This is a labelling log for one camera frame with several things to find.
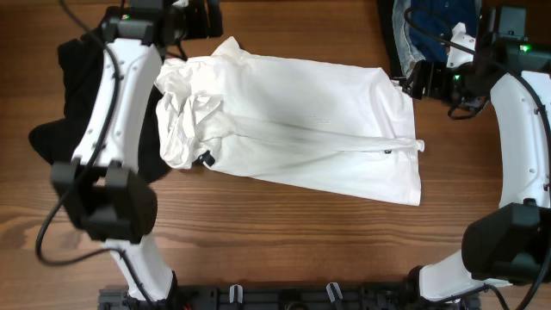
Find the white t-shirt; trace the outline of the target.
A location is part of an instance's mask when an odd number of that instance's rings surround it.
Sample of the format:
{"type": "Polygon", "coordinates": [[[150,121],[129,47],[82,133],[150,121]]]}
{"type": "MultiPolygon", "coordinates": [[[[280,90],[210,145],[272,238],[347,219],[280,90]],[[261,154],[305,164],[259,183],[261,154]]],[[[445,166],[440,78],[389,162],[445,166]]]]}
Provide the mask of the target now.
{"type": "Polygon", "coordinates": [[[417,206],[412,99],[380,68],[261,56],[233,38],[167,59],[156,79],[160,155],[212,171],[417,206]]]}

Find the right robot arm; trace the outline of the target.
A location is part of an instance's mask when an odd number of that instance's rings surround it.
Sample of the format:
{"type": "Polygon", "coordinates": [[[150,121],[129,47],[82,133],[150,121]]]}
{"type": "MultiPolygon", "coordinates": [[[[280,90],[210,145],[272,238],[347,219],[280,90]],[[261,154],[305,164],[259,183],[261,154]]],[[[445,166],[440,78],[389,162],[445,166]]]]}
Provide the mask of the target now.
{"type": "Polygon", "coordinates": [[[503,164],[498,209],[467,227],[458,252],[410,271],[405,304],[461,303],[524,285],[528,305],[550,280],[550,50],[528,41],[525,21],[522,7],[484,8],[475,36],[456,27],[441,38],[447,61],[418,62],[403,84],[413,98],[446,103],[454,120],[492,105],[503,164]]]}

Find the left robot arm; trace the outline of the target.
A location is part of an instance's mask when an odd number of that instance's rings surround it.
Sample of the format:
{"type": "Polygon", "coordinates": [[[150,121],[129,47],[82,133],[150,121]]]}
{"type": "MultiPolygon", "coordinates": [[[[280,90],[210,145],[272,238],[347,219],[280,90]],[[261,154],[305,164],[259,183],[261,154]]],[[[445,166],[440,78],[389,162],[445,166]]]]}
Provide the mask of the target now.
{"type": "Polygon", "coordinates": [[[101,244],[128,287],[123,309],[182,309],[176,275],[160,255],[152,229],[158,200],[139,176],[139,140],[154,81],[167,50],[183,40],[223,33],[218,0],[132,1],[108,10],[93,40],[102,78],[88,126],[51,182],[74,227],[101,244]]]}

